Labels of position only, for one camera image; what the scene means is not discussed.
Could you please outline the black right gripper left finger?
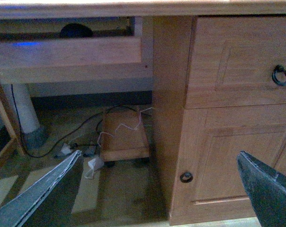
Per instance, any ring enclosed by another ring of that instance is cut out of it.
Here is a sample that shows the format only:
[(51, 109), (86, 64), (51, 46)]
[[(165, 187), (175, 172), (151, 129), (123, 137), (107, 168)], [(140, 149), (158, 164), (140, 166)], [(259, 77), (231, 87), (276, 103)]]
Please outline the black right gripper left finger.
[(1, 207), (0, 227), (69, 227), (81, 176), (77, 150)]

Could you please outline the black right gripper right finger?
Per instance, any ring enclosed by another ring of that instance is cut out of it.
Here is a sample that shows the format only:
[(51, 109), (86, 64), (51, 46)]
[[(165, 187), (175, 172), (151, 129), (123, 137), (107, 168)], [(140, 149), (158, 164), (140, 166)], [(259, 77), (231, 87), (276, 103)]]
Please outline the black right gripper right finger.
[(286, 227), (286, 176), (245, 151), (237, 166), (260, 225)]

